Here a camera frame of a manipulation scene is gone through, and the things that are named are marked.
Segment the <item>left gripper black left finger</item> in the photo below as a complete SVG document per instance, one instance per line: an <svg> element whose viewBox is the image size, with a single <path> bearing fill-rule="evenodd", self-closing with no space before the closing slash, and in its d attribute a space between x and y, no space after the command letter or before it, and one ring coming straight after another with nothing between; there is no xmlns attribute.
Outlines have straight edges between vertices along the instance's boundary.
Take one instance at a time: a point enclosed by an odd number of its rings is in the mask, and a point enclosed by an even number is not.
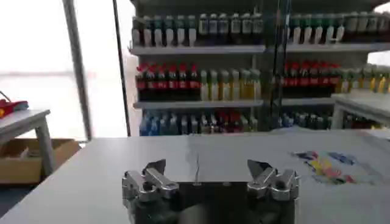
<svg viewBox="0 0 390 224"><path fill-rule="evenodd" d="M180 186L164 176L166 160L150 162L141 172L128 170L122 177L122 203L126 208L133 202L150 203L172 199Z"/></svg>

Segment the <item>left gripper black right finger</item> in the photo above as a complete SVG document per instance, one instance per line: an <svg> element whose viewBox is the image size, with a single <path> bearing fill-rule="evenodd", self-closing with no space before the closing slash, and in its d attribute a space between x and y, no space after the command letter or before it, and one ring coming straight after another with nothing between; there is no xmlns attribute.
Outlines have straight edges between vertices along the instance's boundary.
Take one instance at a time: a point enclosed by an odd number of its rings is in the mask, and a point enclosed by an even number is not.
<svg viewBox="0 0 390 224"><path fill-rule="evenodd" d="M247 191L255 198L271 197L275 201L291 201L299 197L300 177L292 169L279 172L266 162L247 160L252 181Z"/></svg>

